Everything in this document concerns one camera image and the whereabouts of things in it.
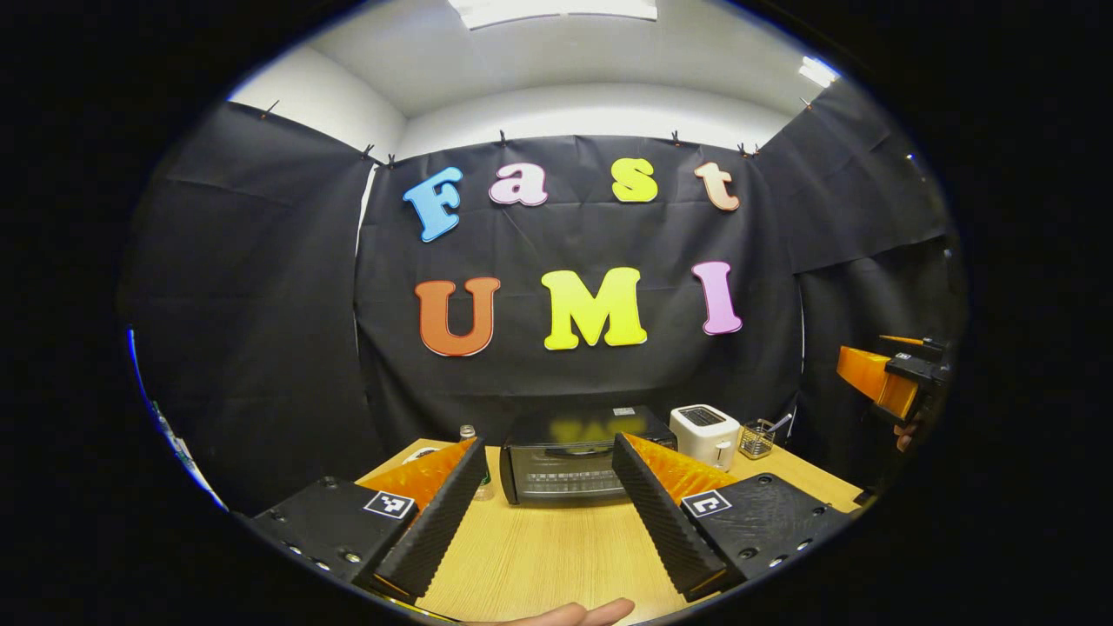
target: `wooden table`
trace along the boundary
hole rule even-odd
[[[418,448],[451,443],[418,439],[363,478],[398,467]],[[567,603],[590,608],[624,597],[636,608],[615,626],[677,612],[684,601],[630,502],[571,509],[511,506],[499,479],[499,448],[486,447],[494,498],[473,501],[417,606],[465,622],[501,622]],[[775,473],[843,512],[861,489],[775,448],[750,460],[735,451],[730,475]]]

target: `pink letter i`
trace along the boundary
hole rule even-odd
[[[692,274],[703,283],[703,300],[707,301],[703,332],[709,335],[728,334],[742,327],[742,319],[735,315],[730,303],[730,287],[727,286],[729,273],[730,265],[721,261],[692,265]]]

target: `foam letter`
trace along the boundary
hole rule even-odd
[[[607,345],[637,345],[646,343],[648,335],[638,321],[638,292],[634,288],[641,273],[633,267],[614,267],[603,276],[599,295],[583,285],[575,272],[561,270],[541,276],[541,284],[552,296],[552,333],[545,338],[549,350],[572,350],[580,338],[572,333],[572,320],[588,345],[599,342],[603,322],[610,317],[610,327],[603,340]]]
[[[460,169],[446,167],[403,194],[402,199],[414,205],[417,217],[424,226],[421,241],[429,243],[460,224],[460,216],[450,215],[444,207],[460,206],[460,192],[452,186],[452,183],[459,183],[463,177],[464,174]],[[437,193],[436,186],[442,184],[444,186]]]
[[[421,340],[442,356],[471,356],[491,343],[494,335],[494,292],[499,278],[472,278],[464,288],[472,294],[472,332],[464,336],[449,330],[449,296],[456,291],[451,281],[426,281],[414,287],[421,301]]]
[[[649,202],[657,197],[657,180],[650,178],[653,166],[643,158],[620,158],[611,165],[614,197],[621,202]]]
[[[727,193],[730,173],[720,172],[718,164],[705,163],[696,168],[696,176],[703,179],[707,197],[711,198],[711,204],[715,206],[722,211],[735,211],[741,204],[738,198]]]
[[[692,274],[703,283],[703,300],[707,302],[703,332],[709,335],[728,334],[742,327],[742,319],[735,315],[735,307],[730,303],[730,287],[727,286],[729,273],[730,265],[721,261],[692,265]]]
[[[521,176],[509,178],[514,174]],[[525,206],[538,206],[549,199],[549,194],[545,193],[545,170],[541,169],[541,166],[532,163],[513,163],[500,167],[495,176],[502,180],[491,185],[489,195],[499,204],[520,202]]]

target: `letter f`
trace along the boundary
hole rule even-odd
[[[446,167],[402,196],[402,199],[417,209],[417,217],[424,227],[421,241],[429,243],[460,224],[460,216],[450,214],[444,207],[460,206],[460,192],[452,183],[459,183],[463,177],[464,174],[459,168]],[[443,185],[440,193],[436,192],[437,185]]]

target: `white wall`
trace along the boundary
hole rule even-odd
[[[788,116],[762,106],[673,87],[561,85],[486,96],[412,118],[397,158],[499,140],[553,135],[631,135],[737,149],[765,145]]]
[[[242,85],[229,100],[293,119],[386,160],[397,148],[406,118],[366,82],[316,50],[302,46]]]

